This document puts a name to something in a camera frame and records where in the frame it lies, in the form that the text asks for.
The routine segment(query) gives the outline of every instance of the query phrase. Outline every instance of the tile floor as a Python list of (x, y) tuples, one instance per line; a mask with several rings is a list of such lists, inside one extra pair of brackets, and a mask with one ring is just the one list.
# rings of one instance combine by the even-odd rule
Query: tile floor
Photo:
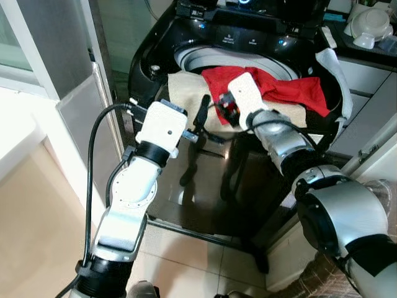
[(158, 286), (161, 298), (212, 298), (232, 290), (263, 298), (268, 293), (251, 255), (151, 225), (127, 288), (141, 280)]

